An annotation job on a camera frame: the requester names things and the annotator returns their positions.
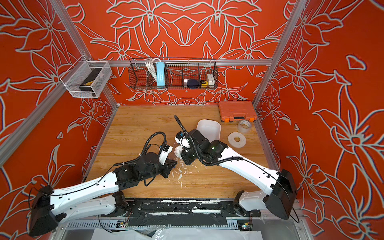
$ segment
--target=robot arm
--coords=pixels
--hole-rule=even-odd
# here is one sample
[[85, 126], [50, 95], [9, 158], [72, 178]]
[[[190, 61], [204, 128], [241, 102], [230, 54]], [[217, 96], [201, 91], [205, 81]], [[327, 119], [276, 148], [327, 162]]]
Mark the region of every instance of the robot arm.
[[[148, 152], [150, 140], [161, 134], [164, 137], [159, 153]], [[128, 205], [121, 190], [137, 186], [140, 181], [148, 186], [157, 175], [167, 178], [176, 161], [167, 159], [172, 147], [166, 144], [163, 132], [154, 133], [146, 142], [139, 157], [127, 162], [114, 164], [112, 172], [99, 178], [61, 189], [42, 187], [33, 200], [31, 208], [31, 237], [55, 229], [59, 222], [91, 215], [123, 215]], [[95, 197], [115, 193], [108, 197]]]
[[[297, 195], [296, 185], [290, 172], [285, 169], [277, 172], [252, 162], [219, 140], [209, 142], [196, 129], [187, 132], [176, 115], [175, 119], [183, 130], [175, 137], [176, 142], [180, 144], [175, 150], [175, 155], [181, 157], [186, 165], [192, 164], [197, 158], [206, 166], [219, 165], [236, 172], [266, 194], [263, 198], [266, 209], [281, 219], [289, 218]], [[235, 198], [235, 202], [242, 209], [251, 211], [260, 209], [260, 202], [255, 202], [259, 197], [258, 194], [241, 192]]]

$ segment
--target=white plastic disc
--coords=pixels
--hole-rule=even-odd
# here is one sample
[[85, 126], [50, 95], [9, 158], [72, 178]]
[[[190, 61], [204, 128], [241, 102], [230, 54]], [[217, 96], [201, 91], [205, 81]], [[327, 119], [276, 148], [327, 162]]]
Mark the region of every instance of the white plastic disc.
[[[238, 137], [240, 139], [240, 141], [236, 141], [235, 140], [235, 137]], [[240, 148], [240, 147], [244, 147], [244, 145], [246, 144], [247, 140], [246, 138], [244, 137], [243, 134], [239, 133], [239, 132], [233, 132], [231, 133], [229, 136], [228, 136], [228, 141], [229, 143], [233, 146], [233, 147], [237, 147], [237, 148]]]

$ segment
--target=floral pattern wall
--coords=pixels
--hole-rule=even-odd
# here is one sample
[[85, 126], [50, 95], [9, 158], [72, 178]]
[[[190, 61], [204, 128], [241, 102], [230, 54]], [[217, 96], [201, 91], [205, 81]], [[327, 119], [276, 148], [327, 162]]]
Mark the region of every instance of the floral pattern wall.
[[0, 41], [2, 144], [59, 84], [80, 54], [45, 0], [2, 1]]
[[[1, 239], [32, 239], [30, 190], [80, 183], [113, 111], [103, 93], [99, 99], [81, 99], [66, 92], [58, 100], [1, 167]], [[32, 189], [30, 204], [36, 194]]]
[[[271, 58], [294, 0], [63, 0], [95, 60]], [[220, 67], [217, 89], [134, 90], [127, 67], [108, 83], [118, 103], [202, 105], [253, 100], [266, 66]]]
[[309, 0], [258, 105], [315, 239], [384, 236], [384, 4]]
[[[0, 2], [0, 144], [80, 57], [46, 0]], [[28, 236], [28, 195], [81, 182], [114, 108], [65, 93], [0, 168], [0, 239]], [[36, 195], [32, 190], [30, 200]]]

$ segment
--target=white mesh basket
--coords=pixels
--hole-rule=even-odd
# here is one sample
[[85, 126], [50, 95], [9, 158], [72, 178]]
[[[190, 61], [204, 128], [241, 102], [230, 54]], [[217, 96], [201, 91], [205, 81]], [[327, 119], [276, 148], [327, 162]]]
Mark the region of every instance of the white mesh basket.
[[91, 74], [92, 70], [86, 61], [81, 61], [79, 64], [80, 66], [76, 72], [66, 82], [63, 82], [65, 88], [74, 98], [98, 98], [112, 74], [109, 63], [105, 63], [90, 86], [81, 86], [81, 83]]

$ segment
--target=blue power strip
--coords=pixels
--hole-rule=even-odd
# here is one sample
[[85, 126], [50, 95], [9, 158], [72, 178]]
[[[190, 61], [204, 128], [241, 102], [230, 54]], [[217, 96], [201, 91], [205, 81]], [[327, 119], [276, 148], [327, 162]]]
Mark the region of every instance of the blue power strip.
[[164, 63], [156, 63], [156, 75], [157, 75], [157, 86], [165, 86], [165, 77], [164, 77]]

